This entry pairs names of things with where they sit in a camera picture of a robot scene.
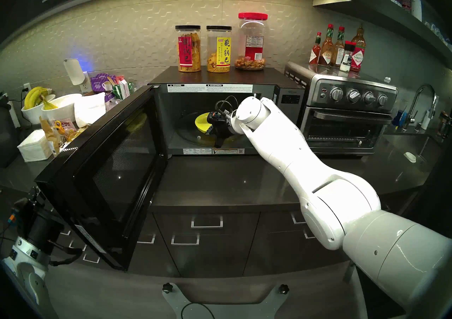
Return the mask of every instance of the toaster oven handle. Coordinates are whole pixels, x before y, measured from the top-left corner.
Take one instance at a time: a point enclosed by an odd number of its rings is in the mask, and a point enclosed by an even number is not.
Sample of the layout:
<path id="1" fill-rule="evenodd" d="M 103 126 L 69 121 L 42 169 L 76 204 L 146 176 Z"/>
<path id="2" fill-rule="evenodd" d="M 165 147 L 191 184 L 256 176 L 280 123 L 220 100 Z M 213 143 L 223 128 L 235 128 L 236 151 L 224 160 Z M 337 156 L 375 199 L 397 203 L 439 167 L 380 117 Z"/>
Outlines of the toaster oven handle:
<path id="1" fill-rule="evenodd" d="M 387 118 L 375 118 L 375 117 L 359 117 L 359 116 L 345 116 L 332 113 L 324 113 L 315 111 L 314 117 L 321 120 L 330 120 L 337 122 L 349 122 L 349 123 L 367 123 L 367 124 L 391 124 L 391 116 Z"/>

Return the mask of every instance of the open microwave door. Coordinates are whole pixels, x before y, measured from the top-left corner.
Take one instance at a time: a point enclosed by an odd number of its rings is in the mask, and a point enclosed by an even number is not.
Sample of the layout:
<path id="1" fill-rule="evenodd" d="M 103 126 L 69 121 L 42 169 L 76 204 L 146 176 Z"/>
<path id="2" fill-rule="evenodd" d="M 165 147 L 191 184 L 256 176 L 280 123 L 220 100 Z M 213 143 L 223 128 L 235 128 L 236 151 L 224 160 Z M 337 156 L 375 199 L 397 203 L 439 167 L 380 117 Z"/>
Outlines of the open microwave door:
<path id="1" fill-rule="evenodd" d="M 87 245 L 127 270 L 166 168 L 156 90 L 144 86 L 90 125 L 35 179 Z"/>

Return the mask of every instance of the red label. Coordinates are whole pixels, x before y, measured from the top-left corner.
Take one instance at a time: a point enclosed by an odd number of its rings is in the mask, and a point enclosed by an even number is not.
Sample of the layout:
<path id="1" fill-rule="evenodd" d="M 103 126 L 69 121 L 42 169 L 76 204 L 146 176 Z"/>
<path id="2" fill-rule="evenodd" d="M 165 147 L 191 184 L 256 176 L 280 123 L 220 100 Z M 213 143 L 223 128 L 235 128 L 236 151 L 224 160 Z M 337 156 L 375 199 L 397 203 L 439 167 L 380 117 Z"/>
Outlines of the red label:
<path id="1" fill-rule="evenodd" d="M 193 66 L 192 62 L 192 38 L 179 37 L 179 65 Z"/>
<path id="2" fill-rule="evenodd" d="M 262 36 L 246 36 L 245 60 L 262 60 L 262 50 Z"/>
<path id="3" fill-rule="evenodd" d="M 358 46 L 355 47 L 355 50 L 352 53 L 352 67 L 360 69 L 363 58 L 364 58 L 364 49 Z"/>

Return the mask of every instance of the sink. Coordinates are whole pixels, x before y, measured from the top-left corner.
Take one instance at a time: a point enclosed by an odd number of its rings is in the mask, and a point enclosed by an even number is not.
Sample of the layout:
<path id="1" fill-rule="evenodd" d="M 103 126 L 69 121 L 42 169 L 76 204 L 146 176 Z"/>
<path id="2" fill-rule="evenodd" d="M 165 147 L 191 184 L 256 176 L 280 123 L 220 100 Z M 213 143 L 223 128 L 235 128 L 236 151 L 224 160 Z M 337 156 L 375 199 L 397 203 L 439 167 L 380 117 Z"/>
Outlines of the sink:
<path id="1" fill-rule="evenodd" d="M 442 147 L 428 134 L 383 135 L 398 151 L 416 156 L 417 164 L 424 172 L 431 172 L 442 152 Z"/>

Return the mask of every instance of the toaster oven knob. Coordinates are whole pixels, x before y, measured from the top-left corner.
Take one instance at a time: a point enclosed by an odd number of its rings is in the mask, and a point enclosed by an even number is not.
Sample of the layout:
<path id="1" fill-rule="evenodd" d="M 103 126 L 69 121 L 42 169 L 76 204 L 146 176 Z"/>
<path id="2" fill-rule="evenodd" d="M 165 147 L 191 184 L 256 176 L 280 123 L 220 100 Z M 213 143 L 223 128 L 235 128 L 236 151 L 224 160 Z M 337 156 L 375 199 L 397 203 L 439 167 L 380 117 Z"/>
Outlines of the toaster oven knob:
<path id="1" fill-rule="evenodd" d="M 387 100 L 388 97 L 386 96 L 386 94 L 381 94 L 377 100 L 378 106 L 385 106 Z"/>
<path id="2" fill-rule="evenodd" d="M 342 99 L 342 95 L 344 94 L 344 92 L 342 91 L 341 88 L 339 87 L 334 87 L 333 89 L 331 89 L 331 92 L 329 93 L 329 97 L 332 98 L 334 101 L 339 101 L 340 99 Z"/>
<path id="3" fill-rule="evenodd" d="M 356 89 L 353 89 L 349 91 L 347 98 L 349 99 L 349 102 L 354 104 L 361 98 L 361 94 Z"/>
<path id="4" fill-rule="evenodd" d="M 375 100 L 376 100 L 376 99 L 375 99 L 375 96 L 373 95 L 372 92 L 367 92 L 367 93 L 364 95 L 364 103 L 365 103 L 366 105 L 372 104 Z"/>

